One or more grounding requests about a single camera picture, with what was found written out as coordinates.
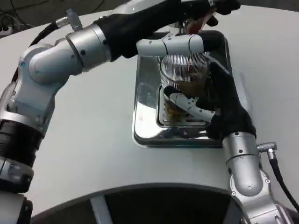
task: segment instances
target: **drip tray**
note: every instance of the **drip tray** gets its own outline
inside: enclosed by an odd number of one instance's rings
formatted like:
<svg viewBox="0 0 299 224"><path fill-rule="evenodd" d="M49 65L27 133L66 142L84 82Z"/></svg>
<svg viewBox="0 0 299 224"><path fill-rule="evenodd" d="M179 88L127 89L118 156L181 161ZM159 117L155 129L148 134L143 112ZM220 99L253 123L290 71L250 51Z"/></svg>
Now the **drip tray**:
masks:
<svg viewBox="0 0 299 224"><path fill-rule="evenodd" d="M228 44L225 38L219 50L210 51L231 71ZM135 86L135 109L132 134L141 147L222 147L221 142L208 138L207 123L189 114L170 116L161 88L159 60L157 57L138 57Z"/></svg>

